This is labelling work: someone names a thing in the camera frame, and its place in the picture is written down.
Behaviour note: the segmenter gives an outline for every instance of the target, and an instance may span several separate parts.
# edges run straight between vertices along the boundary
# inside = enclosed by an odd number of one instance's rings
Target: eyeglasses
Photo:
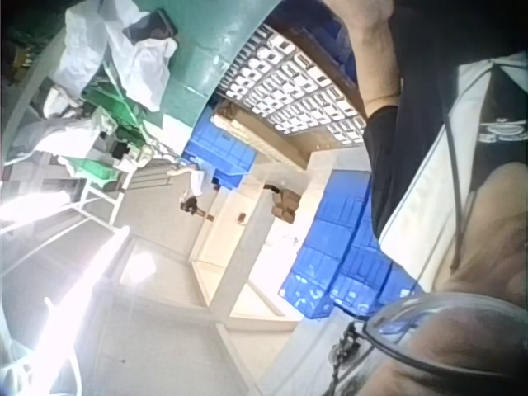
[[[528,356],[528,311],[483,295],[430,293],[402,299],[383,307],[363,332],[387,356],[436,375],[508,377],[498,364],[501,359],[491,370],[483,368],[483,361],[495,354],[511,364],[511,353]],[[479,353],[486,357],[479,360]]]

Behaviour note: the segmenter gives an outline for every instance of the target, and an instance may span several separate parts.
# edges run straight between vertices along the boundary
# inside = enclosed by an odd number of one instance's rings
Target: bright light
[[[130,280],[138,284],[156,272],[156,265],[152,256],[146,252],[132,256],[126,266],[126,273]]]
[[[70,196],[66,191],[27,194],[2,204],[0,219],[14,222],[35,221],[51,216],[69,202]]]
[[[49,312],[48,321],[40,335],[31,362],[31,386],[24,393],[29,396],[48,396],[60,369],[73,350],[84,314],[92,297],[92,288],[129,234],[123,227],[97,252],[82,278]]]

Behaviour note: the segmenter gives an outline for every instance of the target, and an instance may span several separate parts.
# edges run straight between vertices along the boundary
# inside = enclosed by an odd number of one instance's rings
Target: white column
[[[275,217],[271,214],[273,207],[271,194],[268,190],[262,191],[258,198],[255,209],[211,300],[211,312],[219,320],[226,321],[229,318],[273,225]]]

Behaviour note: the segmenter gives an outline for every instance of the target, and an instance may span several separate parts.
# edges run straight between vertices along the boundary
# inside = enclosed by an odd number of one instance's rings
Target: green tiled wall
[[[141,11],[162,8],[178,30],[161,112],[193,127],[239,50],[279,1],[134,0]]]

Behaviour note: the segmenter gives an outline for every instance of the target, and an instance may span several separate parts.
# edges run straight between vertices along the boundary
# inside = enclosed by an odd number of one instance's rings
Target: white plastic bag
[[[13,146],[21,151],[11,165],[29,158],[35,151],[44,151],[65,157],[85,158],[102,130],[113,128],[106,112],[98,107],[92,118],[73,120],[58,118],[43,120],[23,127]]]
[[[108,42],[105,22],[97,13],[98,3],[86,0],[66,11],[66,48],[50,74],[75,99],[101,66]]]
[[[126,87],[123,86],[130,99],[151,111],[159,111],[170,77],[168,60],[176,47],[173,39],[148,39],[136,43],[128,81]]]
[[[148,13],[140,12],[130,0],[106,0],[101,14],[106,20],[112,59],[126,96],[150,111],[159,111],[170,77],[168,60],[177,48],[176,41],[147,39],[133,45],[123,29]]]
[[[159,111],[176,41],[148,39],[133,45],[123,29],[149,13],[141,12],[131,0],[105,0],[100,10],[98,4],[98,0],[86,0],[66,11],[66,49],[51,79],[71,97],[79,98],[110,45],[126,95],[151,111]]]

